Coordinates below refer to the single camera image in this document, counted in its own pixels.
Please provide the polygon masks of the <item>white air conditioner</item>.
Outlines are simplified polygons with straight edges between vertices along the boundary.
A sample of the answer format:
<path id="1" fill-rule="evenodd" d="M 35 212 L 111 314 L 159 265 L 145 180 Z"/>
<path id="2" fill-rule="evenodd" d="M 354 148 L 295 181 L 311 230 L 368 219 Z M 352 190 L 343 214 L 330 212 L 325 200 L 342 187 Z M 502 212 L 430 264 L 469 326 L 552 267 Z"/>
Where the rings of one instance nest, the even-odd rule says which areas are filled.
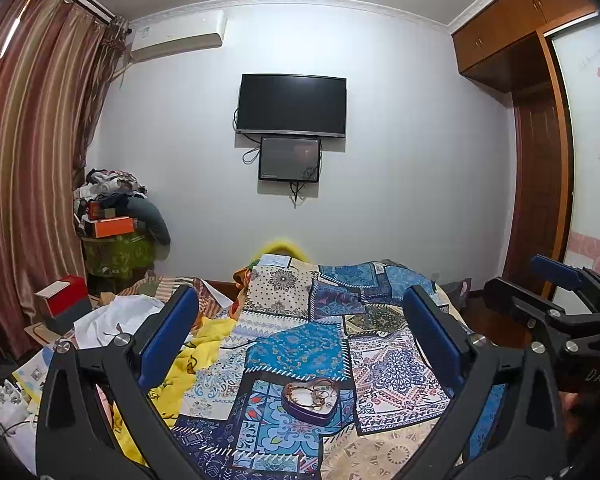
<path id="1" fill-rule="evenodd" d="M 134 62 L 219 48 L 223 44 L 227 17 L 222 10 L 180 15 L 140 26 L 131 47 Z"/>

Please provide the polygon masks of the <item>beige dotted pillow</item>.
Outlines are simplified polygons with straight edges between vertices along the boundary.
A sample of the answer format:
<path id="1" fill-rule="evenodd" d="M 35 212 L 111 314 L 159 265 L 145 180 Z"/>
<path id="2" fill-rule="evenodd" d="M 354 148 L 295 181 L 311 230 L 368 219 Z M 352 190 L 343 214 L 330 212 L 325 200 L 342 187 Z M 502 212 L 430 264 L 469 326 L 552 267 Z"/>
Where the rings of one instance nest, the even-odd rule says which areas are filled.
<path id="1" fill-rule="evenodd" d="M 245 308 L 254 312 L 308 318 L 314 266 L 294 259 L 282 266 L 257 264 L 249 274 Z"/>

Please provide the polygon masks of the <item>white wardrobe panel pink hearts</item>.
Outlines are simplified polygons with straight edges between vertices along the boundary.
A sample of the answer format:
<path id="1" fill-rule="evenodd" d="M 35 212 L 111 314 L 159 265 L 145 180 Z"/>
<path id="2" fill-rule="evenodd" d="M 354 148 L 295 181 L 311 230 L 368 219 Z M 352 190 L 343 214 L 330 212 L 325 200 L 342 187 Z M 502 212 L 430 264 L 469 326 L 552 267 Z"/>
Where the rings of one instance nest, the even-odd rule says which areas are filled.
<path id="1" fill-rule="evenodd" d="M 600 16 L 580 18 L 548 38 L 565 87 L 572 139 L 571 217 L 562 261 L 600 274 Z"/>

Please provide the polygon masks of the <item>orange box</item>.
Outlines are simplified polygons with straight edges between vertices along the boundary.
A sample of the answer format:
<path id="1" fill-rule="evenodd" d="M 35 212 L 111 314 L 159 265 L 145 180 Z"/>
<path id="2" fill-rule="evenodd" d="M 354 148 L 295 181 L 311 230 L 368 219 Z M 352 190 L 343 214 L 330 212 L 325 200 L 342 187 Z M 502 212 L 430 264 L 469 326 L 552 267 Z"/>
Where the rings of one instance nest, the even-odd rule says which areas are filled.
<path id="1" fill-rule="evenodd" d="M 95 238 L 118 236 L 134 232 L 134 220 L 130 217 L 118 217 L 97 220 L 93 223 Z"/>

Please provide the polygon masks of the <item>red white box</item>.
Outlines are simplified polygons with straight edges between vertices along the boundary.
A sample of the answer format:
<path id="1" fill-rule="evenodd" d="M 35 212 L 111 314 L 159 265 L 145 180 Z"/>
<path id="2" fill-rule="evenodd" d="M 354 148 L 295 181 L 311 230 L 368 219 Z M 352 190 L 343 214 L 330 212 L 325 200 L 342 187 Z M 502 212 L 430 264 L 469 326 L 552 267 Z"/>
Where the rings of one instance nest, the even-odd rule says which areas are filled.
<path id="1" fill-rule="evenodd" d="M 88 297 L 86 281 L 82 276 L 66 275 L 36 292 L 35 297 L 44 301 L 49 316 L 57 318 Z"/>

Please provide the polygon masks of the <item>clothes pile on chair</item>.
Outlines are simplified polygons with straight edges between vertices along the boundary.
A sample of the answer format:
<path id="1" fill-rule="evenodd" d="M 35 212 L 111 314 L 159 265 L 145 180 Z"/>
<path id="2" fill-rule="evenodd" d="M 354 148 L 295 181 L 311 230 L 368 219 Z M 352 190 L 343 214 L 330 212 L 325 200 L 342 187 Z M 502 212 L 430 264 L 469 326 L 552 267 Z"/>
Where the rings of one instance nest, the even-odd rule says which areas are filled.
<path id="1" fill-rule="evenodd" d="M 122 292 L 155 274 L 169 255 L 171 234 L 134 174 L 93 169 L 73 192 L 74 225 L 92 295 Z"/>

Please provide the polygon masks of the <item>brown wooden door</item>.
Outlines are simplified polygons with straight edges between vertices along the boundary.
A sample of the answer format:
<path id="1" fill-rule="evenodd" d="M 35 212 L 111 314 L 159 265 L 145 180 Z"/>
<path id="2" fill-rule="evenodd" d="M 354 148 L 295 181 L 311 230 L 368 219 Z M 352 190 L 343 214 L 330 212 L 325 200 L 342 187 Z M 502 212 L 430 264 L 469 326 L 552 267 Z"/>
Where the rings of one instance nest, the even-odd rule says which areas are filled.
<path id="1" fill-rule="evenodd" d="M 532 270 L 536 255 L 565 255 L 572 203 L 572 135 L 562 76 L 539 32 L 513 50 L 516 185 L 504 278 L 543 298 L 555 287 Z"/>

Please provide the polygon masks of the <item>striped brown curtain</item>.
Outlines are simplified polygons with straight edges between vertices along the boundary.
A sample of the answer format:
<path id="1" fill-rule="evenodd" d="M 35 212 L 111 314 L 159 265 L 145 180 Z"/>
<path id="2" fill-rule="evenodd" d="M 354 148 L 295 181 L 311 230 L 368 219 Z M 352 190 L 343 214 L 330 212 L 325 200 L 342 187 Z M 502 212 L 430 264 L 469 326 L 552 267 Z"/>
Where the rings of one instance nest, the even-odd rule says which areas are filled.
<path id="1" fill-rule="evenodd" d="M 127 30 L 73 0 L 0 5 L 0 352 L 12 358 L 33 347 L 36 292 L 85 273 L 73 192 Z"/>

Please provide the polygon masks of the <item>blue patterned patchwork cloth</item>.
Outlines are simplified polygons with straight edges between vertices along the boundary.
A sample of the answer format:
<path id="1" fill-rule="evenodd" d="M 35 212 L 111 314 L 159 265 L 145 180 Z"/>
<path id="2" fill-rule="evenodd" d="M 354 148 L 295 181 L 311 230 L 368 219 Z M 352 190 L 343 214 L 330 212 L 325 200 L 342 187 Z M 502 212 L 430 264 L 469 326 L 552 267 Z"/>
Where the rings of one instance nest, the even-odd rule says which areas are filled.
<path id="1" fill-rule="evenodd" d="M 200 372 L 172 429 L 206 479 L 317 479 L 326 438 L 353 422 L 337 324 L 306 323 Z"/>

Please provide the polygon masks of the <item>yellow cloth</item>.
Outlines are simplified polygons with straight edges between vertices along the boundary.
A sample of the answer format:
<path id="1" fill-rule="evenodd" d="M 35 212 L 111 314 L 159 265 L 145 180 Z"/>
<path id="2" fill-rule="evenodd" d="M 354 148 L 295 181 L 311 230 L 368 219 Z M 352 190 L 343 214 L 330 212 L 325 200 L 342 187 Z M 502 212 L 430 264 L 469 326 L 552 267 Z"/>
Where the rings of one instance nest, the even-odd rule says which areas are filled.
<path id="1" fill-rule="evenodd" d="M 276 240 L 265 246 L 260 257 L 264 254 L 289 256 L 302 262 L 309 262 L 304 252 L 288 240 Z M 198 299 L 202 300 L 201 313 L 198 313 L 189 334 L 193 334 L 194 338 L 191 342 L 184 344 L 184 347 L 178 352 L 162 384 L 148 392 L 148 399 L 154 404 L 160 417 L 170 429 L 175 425 L 178 414 L 180 414 L 184 393 L 196 382 L 196 374 L 218 360 L 222 339 L 227 337 L 237 324 L 240 312 L 242 312 L 242 304 L 245 301 L 249 272 L 247 268 L 236 271 L 233 284 L 223 285 L 218 282 L 216 285 L 209 285 L 217 289 L 219 294 L 233 300 L 227 311 L 228 318 L 233 321 L 212 321 L 218 319 L 221 301 L 211 299 L 212 293 L 209 292 L 210 289 L 207 285 L 194 287 Z M 110 411 L 111 428 L 114 430 L 114 436 L 122 453 L 129 460 L 147 466 L 148 463 L 140 454 L 140 448 L 134 442 L 116 402 L 111 402 Z"/>

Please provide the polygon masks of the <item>white blue paisley cloth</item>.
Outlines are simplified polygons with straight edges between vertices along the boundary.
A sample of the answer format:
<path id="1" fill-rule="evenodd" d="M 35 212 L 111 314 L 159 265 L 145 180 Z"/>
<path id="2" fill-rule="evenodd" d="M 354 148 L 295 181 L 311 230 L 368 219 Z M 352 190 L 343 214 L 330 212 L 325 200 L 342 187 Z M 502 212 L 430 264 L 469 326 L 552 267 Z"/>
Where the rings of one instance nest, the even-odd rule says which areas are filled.
<path id="1" fill-rule="evenodd" d="M 349 340 L 355 413 L 362 434 L 413 426 L 439 417 L 450 397 L 405 327 Z"/>

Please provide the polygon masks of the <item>brown overhead wooden cabinet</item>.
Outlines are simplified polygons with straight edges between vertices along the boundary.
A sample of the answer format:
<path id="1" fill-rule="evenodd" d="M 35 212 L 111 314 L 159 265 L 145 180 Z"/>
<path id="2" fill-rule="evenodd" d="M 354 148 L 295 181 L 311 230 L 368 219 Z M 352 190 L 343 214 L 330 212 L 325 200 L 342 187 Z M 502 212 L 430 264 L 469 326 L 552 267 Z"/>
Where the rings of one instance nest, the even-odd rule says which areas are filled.
<path id="1" fill-rule="evenodd" d="M 452 33 L 460 74 L 499 92 L 550 79 L 538 30 L 594 10 L 593 0 L 495 0 Z"/>

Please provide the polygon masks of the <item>black wall television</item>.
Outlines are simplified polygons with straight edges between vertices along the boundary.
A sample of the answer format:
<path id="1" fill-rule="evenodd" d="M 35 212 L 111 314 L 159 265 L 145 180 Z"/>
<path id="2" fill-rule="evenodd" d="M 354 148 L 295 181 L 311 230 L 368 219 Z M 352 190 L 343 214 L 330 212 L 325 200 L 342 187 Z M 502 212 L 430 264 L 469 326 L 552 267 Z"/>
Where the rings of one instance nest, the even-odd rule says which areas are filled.
<path id="1" fill-rule="evenodd" d="M 291 74 L 243 74 L 236 130 L 344 138 L 347 79 Z"/>

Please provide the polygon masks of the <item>white crumpled cloth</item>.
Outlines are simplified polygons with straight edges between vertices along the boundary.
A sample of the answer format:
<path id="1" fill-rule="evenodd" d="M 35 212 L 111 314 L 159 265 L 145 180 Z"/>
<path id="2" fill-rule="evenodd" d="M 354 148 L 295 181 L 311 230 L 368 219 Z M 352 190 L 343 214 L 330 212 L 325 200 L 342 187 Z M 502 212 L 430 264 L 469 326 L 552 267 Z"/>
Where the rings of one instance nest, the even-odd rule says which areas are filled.
<path id="1" fill-rule="evenodd" d="M 159 313 L 164 303 L 146 295 L 115 296 L 106 306 L 93 310 L 73 323 L 76 346 L 106 347 L 117 334 L 133 335 L 149 315 Z"/>

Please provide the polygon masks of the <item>small black wall monitor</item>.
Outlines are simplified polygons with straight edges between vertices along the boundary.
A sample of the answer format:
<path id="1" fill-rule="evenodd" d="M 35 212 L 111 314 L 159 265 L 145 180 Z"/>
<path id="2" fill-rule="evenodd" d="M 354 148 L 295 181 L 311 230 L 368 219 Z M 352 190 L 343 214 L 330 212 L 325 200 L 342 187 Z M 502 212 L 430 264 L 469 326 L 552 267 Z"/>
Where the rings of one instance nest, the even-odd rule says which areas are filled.
<path id="1" fill-rule="evenodd" d="M 258 177 L 263 181 L 317 183 L 321 157 L 322 144 L 318 139 L 264 136 Z"/>

